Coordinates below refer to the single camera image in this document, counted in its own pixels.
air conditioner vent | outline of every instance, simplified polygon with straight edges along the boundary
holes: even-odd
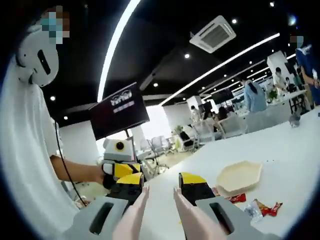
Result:
[[[225,18],[220,15],[194,35],[190,39],[190,43],[211,54],[235,37],[234,30]]]

black cable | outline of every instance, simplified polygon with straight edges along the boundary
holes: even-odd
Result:
[[[62,156],[62,152],[61,152],[61,148],[60,148],[60,143],[59,143],[58,130],[57,130],[57,121],[56,121],[56,120],[54,120],[54,128],[55,128],[56,142],[58,143],[58,148],[59,148],[60,157],[61,157],[61,159],[62,159],[63,166],[64,166],[64,169],[65,169],[65,171],[66,171],[66,174],[68,175],[69,180],[70,180],[70,182],[71,182],[71,184],[72,184],[72,186],[73,186],[76,194],[78,195],[79,199],[81,200],[82,204],[86,207],[87,204],[84,202],[84,200],[83,200],[82,197],[80,196],[78,190],[76,189],[76,185],[74,184],[74,181],[72,181],[72,178],[71,178],[71,176],[70,176],[70,174],[69,174],[69,171],[68,171],[68,169],[67,169],[67,166],[66,166],[64,157]]]

beige tray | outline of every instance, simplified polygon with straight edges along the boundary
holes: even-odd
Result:
[[[259,182],[261,168],[262,163],[241,161],[222,169],[216,183],[227,192],[245,190]]]

ceiling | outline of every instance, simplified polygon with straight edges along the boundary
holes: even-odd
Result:
[[[83,105],[90,106],[97,101],[108,46],[128,3],[129,0],[87,0],[64,8],[70,16],[70,37],[57,45],[59,72],[56,79],[43,88],[43,92],[50,114],[55,118],[77,113],[69,117],[65,124],[79,121],[79,112],[86,108]],[[236,38],[212,54],[189,43],[190,32],[196,34],[218,15],[229,22]],[[237,23],[232,24],[232,19],[237,19]],[[280,33],[280,37],[217,69],[166,105],[182,102],[183,98],[198,95],[244,69],[253,66],[242,76],[266,68],[266,61],[255,64],[266,60],[272,50],[283,51],[287,56],[295,53],[294,46],[288,46],[290,33],[295,28],[288,26],[286,9],[277,2],[271,7],[270,1],[265,0],[219,3],[212,0],[141,0],[117,44],[103,97],[137,82],[141,85],[145,104],[159,104],[235,54]],[[190,58],[184,57],[186,53],[190,54]],[[259,78],[264,74],[263,71],[254,77]],[[231,79],[216,89],[230,84]],[[51,96],[55,96],[55,101],[50,100]]]

blue shirt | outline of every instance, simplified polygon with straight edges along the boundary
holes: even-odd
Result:
[[[295,54],[296,61],[299,66],[304,68],[305,74],[310,78],[318,80],[318,74],[320,74],[320,63],[314,56],[312,45],[298,48],[295,51]],[[309,87],[314,103],[316,105],[320,105],[320,88],[316,88],[312,84],[309,84]]]
[[[248,83],[252,83],[257,90],[257,94],[251,90]],[[248,80],[245,83],[243,93],[246,108],[251,113],[261,112],[267,109],[265,93],[258,83]]]

